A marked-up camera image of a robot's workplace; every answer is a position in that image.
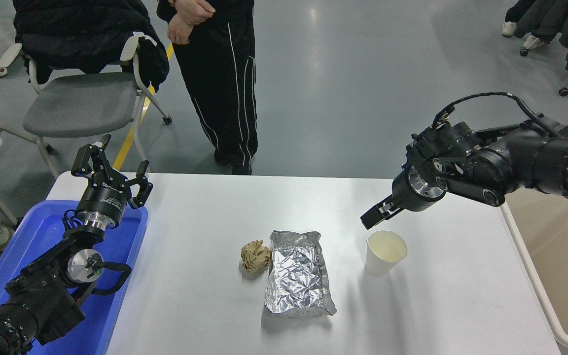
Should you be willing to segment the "person's left hand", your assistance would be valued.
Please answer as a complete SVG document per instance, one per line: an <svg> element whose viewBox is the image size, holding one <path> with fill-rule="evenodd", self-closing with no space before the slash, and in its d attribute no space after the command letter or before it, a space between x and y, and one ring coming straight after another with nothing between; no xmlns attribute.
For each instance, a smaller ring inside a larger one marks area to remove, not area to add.
<svg viewBox="0 0 568 355"><path fill-rule="evenodd" d="M214 7L207 0L176 0L173 7L188 25L199 25L215 14Z"/></svg>

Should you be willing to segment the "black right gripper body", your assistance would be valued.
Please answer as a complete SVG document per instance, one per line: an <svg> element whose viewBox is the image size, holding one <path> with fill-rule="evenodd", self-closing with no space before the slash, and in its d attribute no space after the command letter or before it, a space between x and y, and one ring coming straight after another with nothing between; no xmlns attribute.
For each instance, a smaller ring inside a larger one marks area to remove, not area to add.
<svg viewBox="0 0 568 355"><path fill-rule="evenodd" d="M441 200L445 191L430 183L416 170L403 170L392 183L392 205L412 212L421 212Z"/></svg>

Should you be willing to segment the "person's right hand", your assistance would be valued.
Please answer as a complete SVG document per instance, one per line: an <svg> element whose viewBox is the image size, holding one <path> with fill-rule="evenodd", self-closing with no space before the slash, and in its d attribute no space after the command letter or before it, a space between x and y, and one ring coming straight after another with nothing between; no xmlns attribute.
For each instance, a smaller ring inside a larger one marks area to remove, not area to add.
<svg viewBox="0 0 568 355"><path fill-rule="evenodd" d="M175 14L168 22L167 37L176 45L187 45L194 25L187 23L179 14Z"/></svg>

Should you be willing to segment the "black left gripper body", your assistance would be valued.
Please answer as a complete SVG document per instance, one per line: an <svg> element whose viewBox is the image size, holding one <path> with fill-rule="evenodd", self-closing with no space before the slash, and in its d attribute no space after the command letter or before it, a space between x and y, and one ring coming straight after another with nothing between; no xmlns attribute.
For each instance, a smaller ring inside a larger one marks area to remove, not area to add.
<svg viewBox="0 0 568 355"><path fill-rule="evenodd" d="M106 216L112 221L120 221L124 215L130 192L126 186L126 177L114 177L106 180L88 177L88 184L83 196L77 205L77 219L86 220L95 212Z"/></svg>

